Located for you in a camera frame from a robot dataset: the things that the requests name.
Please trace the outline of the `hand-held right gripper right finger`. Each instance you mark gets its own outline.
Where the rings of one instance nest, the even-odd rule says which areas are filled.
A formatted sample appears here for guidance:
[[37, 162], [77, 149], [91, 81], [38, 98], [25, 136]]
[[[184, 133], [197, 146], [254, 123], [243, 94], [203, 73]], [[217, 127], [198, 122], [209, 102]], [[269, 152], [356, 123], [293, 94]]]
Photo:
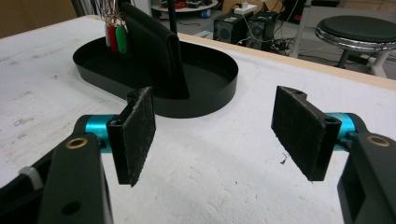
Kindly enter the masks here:
[[271, 128], [309, 181], [323, 181], [332, 153], [347, 149], [356, 132], [351, 113], [324, 113], [307, 94], [277, 86]]

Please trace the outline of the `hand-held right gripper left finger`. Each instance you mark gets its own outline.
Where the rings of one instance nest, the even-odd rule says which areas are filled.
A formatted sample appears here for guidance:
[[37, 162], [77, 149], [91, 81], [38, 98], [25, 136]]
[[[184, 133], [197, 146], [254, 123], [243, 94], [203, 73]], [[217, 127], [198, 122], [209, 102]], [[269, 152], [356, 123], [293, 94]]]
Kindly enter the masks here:
[[102, 149], [111, 152], [118, 181], [133, 187], [139, 180], [156, 132], [152, 88], [127, 94], [127, 106], [118, 115], [93, 115], [85, 133], [94, 133]]

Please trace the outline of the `black wallet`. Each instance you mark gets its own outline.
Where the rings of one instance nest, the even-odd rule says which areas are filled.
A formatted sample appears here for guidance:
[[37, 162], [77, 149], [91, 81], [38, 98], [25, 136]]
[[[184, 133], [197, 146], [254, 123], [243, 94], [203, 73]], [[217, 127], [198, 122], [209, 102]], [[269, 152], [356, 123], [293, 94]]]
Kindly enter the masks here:
[[188, 99], [190, 93], [178, 36], [130, 3], [122, 3], [120, 12], [129, 31], [132, 50], [147, 70], [155, 95]]

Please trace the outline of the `black tray with hanger stand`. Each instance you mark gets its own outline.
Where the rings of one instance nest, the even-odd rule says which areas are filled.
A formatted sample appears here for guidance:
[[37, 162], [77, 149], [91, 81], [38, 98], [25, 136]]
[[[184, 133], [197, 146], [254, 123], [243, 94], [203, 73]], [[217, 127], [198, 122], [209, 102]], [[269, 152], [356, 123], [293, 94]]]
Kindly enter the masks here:
[[153, 90], [155, 113], [168, 118], [189, 119], [213, 113], [226, 106], [236, 92], [238, 66], [228, 54], [179, 40], [181, 60], [190, 97], [167, 99], [156, 96], [149, 73], [132, 50], [115, 53], [103, 37], [75, 51], [73, 60], [80, 76], [92, 85], [122, 99], [131, 91]]

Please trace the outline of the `white table mat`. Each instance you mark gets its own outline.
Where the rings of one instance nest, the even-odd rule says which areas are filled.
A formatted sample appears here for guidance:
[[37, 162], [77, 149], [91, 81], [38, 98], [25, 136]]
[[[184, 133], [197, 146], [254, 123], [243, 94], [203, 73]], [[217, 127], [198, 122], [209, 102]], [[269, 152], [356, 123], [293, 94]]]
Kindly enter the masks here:
[[[0, 38], [0, 187], [63, 141], [86, 114], [117, 114], [120, 98], [85, 82], [74, 52], [102, 36], [82, 17]], [[195, 119], [157, 118], [145, 168], [119, 184], [103, 157], [116, 224], [343, 224], [337, 183], [347, 154], [310, 182], [276, 139], [276, 88], [304, 91], [325, 112], [360, 116], [396, 140], [396, 81], [220, 44], [239, 67], [234, 98]]]

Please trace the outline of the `white table leg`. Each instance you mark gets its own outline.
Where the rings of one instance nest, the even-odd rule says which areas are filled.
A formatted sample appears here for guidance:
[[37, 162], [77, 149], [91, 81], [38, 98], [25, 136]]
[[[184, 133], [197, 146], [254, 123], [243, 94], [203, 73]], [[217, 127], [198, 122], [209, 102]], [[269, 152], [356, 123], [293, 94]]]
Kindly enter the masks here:
[[299, 50], [300, 50], [300, 44], [301, 44], [301, 40], [303, 37], [303, 32], [304, 32], [304, 28], [305, 25], [307, 23], [307, 19], [309, 16], [309, 12], [310, 12], [310, 8], [311, 6], [308, 4], [304, 5], [304, 10], [302, 13], [302, 17], [301, 17], [301, 21], [297, 30], [297, 35], [294, 38], [294, 44], [293, 44], [293, 48], [290, 52], [290, 57], [291, 58], [297, 58], [298, 54], [299, 54]]

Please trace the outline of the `black round stool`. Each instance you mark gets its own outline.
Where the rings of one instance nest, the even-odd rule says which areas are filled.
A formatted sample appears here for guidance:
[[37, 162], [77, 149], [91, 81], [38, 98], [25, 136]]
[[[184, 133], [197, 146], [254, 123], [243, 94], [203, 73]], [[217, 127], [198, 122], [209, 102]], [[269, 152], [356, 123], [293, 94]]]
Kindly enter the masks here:
[[396, 50], [396, 23], [364, 16], [342, 15], [324, 19], [316, 36], [343, 50], [336, 67], [344, 68], [352, 51], [377, 53], [367, 64], [375, 76], [386, 78], [383, 63]]

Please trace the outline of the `black computer tower green label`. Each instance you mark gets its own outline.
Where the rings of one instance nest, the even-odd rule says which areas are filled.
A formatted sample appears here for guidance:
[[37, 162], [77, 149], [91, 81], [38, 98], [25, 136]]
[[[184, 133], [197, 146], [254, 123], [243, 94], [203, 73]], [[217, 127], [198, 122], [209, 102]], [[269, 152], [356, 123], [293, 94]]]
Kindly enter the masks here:
[[214, 19], [213, 39], [220, 42], [237, 44], [247, 36], [248, 26], [244, 17], [233, 12]]

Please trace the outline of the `white power strip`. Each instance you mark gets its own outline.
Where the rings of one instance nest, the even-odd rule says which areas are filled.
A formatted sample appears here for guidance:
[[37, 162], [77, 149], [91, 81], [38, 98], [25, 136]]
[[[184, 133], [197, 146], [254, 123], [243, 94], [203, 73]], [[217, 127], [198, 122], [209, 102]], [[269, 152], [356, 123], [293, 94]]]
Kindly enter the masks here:
[[238, 15], [247, 15], [248, 13], [252, 13], [257, 9], [256, 5], [248, 4], [244, 2], [241, 7], [235, 8], [233, 12]]

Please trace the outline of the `white round table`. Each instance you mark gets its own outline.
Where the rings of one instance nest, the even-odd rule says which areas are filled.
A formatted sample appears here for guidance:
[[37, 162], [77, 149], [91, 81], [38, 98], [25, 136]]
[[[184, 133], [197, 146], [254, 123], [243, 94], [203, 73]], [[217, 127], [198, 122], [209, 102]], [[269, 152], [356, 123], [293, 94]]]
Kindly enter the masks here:
[[193, 12], [211, 9], [215, 7], [218, 0], [152, 0], [153, 10], [167, 12], [169, 4], [172, 3], [176, 12]]

